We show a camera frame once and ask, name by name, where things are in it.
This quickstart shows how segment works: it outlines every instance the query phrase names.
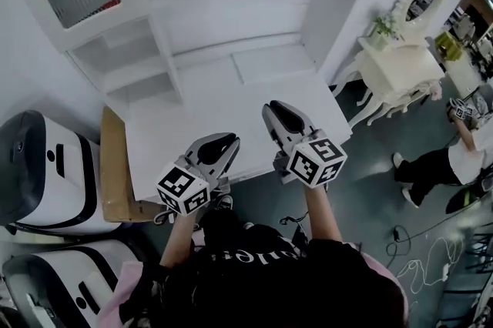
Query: shoe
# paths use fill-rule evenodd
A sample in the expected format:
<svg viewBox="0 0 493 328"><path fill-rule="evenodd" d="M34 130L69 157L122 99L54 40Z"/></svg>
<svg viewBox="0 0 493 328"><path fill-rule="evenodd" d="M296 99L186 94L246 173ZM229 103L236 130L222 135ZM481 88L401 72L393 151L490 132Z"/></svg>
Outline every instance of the shoe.
<svg viewBox="0 0 493 328"><path fill-rule="evenodd" d="M404 161L404 157L399 152L395 152L392 155L392 162L395 166L395 169L399 169L399 166L401 166L403 161Z"/></svg>
<svg viewBox="0 0 493 328"><path fill-rule="evenodd" d="M233 210L233 198L231 196L224 196L219 200L216 205L216 210Z"/></svg>
<svg viewBox="0 0 493 328"><path fill-rule="evenodd" d="M409 193L409 189L406 189L406 188L403 188L402 190L402 195L404 196L404 198L412 205L414 206L416 209L419 209L419 205L416 205L414 203L414 201L412 200L411 198L411 194Z"/></svg>

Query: gray floor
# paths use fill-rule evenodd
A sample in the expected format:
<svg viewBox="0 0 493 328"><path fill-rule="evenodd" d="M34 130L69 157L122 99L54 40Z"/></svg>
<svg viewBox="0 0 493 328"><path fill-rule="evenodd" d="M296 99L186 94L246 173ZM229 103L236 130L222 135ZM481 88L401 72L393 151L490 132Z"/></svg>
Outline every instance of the gray floor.
<svg viewBox="0 0 493 328"><path fill-rule="evenodd" d="M415 209L405 202L400 185L393 180L392 152L399 151L407 159L416 159L427 151L444 147L454 136L454 128L446 119L444 106L456 92L448 80L442 87L444 96L441 101L428 100L423 106L414 104L408 113L395 114L392 119L379 119L371 127L364 122L354 127L353 136L343 146L349 159L329 187L328 196L344 240L361 243L363 251L384 265L390 261L386 246L393 239L392 228L402 225L414 235L433 226L446 217L447 202L457 192L450 186L436 187L421 208ZM363 93L363 86L354 82L337 97L348 119L359 110L355 102ZM234 209L241 219L270 225L285 236L292 235L294 226L281 226L279 220L285 216L302 216L306 211L300 185L282 186L274 174L236 184L232 195ZM391 271L397 274L410 259L421 259L425 265L429 249L440 236L447 239L470 236L471 229L478 224L493 221L489 203L489 200L484 201L482 206L476 205L413 239L411 252L407 256L398 256L391 265ZM308 229L307 219L304 224ZM163 250L169 231L170 225L144 227L144 232L159 251ZM406 244L399 245L399 253L406 249ZM441 277L442 267L447 262L447 251L444 243L440 242L431 254L427 283ZM412 304L410 327L432 327L442 313L437 310L444 284L424 286L418 295L414 295L410 291L413 278L414 271L401 278ZM421 282L418 277L413 288L419 290Z"/></svg>

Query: black stripe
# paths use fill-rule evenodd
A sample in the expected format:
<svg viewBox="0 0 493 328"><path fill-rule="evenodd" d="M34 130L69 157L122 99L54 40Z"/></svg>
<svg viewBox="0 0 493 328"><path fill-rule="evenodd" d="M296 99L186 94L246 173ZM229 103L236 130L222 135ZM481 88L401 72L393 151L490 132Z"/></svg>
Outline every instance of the black stripe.
<svg viewBox="0 0 493 328"><path fill-rule="evenodd" d="M90 259L92 259L92 261L95 263L95 265L98 267L99 271L101 272L102 277L104 277L106 282L108 283L109 288L111 288L112 291L115 291L115 287L116 287L116 283L118 282L118 279L115 273L113 272L113 269L111 269L111 266L105 260L105 257L103 257L99 251L84 246L73 246L73 247L69 247L68 250L75 250L84 253Z"/></svg>
<svg viewBox="0 0 493 328"><path fill-rule="evenodd" d="M65 162L63 159L63 145L56 145L56 172L61 176L65 177Z"/></svg>
<svg viewBox="0 0 493 328"><path fill-rule="evenodd" d="M79 291L86 300L87 304L91 308L92 312L94 314L98 314L100 311L100 308L94 298L92 298L91 293L89 292L89 289L87 288L87 285L84 282L79 283Z"/></svg>
<svg viewBox="0 0 493 328"><path fill-rule="evenodd" d="M36 229L55 229L76 226L90 219L96 207L98 206L98 196L96 193L96 178L94 176L94 165L92 163L92 152L89 141L83 136L76 134L80 141L82 151L82 167L84 169L84 186L86 188L86 200L82 211L73 219L64 221L63 223L51 224L49 226L24 226Z"/></svg>

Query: small plant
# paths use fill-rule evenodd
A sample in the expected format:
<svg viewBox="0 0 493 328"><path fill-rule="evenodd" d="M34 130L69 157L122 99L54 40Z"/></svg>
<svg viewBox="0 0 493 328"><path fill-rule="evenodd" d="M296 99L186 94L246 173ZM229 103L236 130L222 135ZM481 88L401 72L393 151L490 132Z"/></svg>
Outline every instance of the small plant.
<svg viewBox="0 0 493 328"><path fill-rule="evenodd" d="M374 20L374 23L379 34L385 35L388 38L395 36L395 19L392 15L378 16Z"/></svg>

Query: white shirt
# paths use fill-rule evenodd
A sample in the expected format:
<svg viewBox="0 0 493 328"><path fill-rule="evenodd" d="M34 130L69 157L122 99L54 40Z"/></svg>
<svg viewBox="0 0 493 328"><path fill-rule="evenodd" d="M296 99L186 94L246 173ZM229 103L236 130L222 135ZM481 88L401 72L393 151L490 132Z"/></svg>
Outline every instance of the white shirt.
<svg viewBox="0 0 493 328"><path fill-rule="evenodd" d="M472 138L475 152L469 152L462 139L448 149L450 167L461 184L472 182L478 177L481 168L487 168L493 163L493 119L473 131Z"/></svg>
<svg viewBox="0 0 493 328"><path fill-rule="evenodd" d="M475 29L475 24L471 21L469 16L466 15L454 27L454 32L459 39L464 39L466 36L472 37L475 33Z"/></svg>
<svg viewBox="0 0 493 328"><path fill-rule="evenodd" d="M493 53L493 45L491 44L489 39L485 38L479 45L478 50L481 53L481 55L486 59L489 55Z"/></svg>

